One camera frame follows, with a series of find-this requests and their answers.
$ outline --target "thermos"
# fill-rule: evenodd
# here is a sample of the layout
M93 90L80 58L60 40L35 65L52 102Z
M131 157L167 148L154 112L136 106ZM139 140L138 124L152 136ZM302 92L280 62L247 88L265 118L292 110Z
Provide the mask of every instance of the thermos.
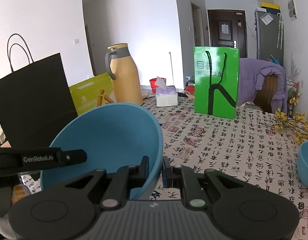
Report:
M115 44L105 56L106 70L109 73L117 102L143 104L140 78L127 43Z

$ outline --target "thermos handle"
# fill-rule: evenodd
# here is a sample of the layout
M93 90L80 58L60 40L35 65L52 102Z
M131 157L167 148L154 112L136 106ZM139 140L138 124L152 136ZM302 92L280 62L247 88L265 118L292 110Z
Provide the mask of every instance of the thermos handle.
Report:
M112 80L115 80L116 76L114 75L114 73L112 72L112 70L110 68L110 56L115 55L116 53L117 53L116 51L111 51L109 53L106 53L106 55L105 55L106 70L107 70L107 73L110 75Z

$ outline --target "black rope handle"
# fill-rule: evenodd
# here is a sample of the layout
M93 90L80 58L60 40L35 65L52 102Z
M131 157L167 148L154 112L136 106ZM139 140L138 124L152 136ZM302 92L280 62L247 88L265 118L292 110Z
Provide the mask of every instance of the black rope handle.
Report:
M8 41L7 41L7 58L8 58L8 60L9 60L9 62L10 62L10 67L11 67L11 71L12 71L12 72L14 72L14 70L13 70L12 63L11 63L11 48L12 48L14 45L19 45L19 46L24 50L24 52L26 53L27 58L28 58L28 60L29 60L29 64L30 64L29 55L27 54L26 50L25 50L20 44L14 43L14 44L10 47L10 50L8 51L8 44L9 44L9 41L10 41L10 39L11 39L14 35L19 36L19 37L24 41L25 46L26 46L26 48L27 48L27 50L28 50L28 52L29 52L29 54L30 54L32 63L34 62L33 57L32 57L32 54L31 54L31 52L30 52L30 49L29 49L29 47L27 46L27 43L26 43L26 41L24 40L24 38L23 38L21 35L19 35L18 33L14 33L14 34L12 34L12 35L8 38Z
M212 59L211 59L211 54L210 52L207 50L205 51L206 54L207 54L207 57L208 57L208 64L209 64L209 67L210 67L210 86L212 85ZM221 80L218 82L218 84L221 84L221 82L223 81L223 76L224 76L224 70L225 70L225 67L226 67L226 60L227 60L227 53L224 52L224 64L223 64L223 69L222 69L222 77L221 77Z

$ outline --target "wooden chair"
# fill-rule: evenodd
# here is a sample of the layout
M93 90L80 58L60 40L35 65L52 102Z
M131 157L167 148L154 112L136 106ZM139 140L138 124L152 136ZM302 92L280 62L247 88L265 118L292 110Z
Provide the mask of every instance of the wooden chair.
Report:
M258 91L254 104L260 106L265 112L272 113L271 101L277 90L277 76L266 76L262 90Z

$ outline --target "gray ribbed panel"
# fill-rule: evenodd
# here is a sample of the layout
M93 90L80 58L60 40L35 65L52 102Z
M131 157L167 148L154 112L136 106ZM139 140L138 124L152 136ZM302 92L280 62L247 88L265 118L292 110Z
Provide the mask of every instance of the gray ribbed panel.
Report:
M120 210L104 212L94 227L78 239L230 240L204 212L189 210L179 200L128 201Z

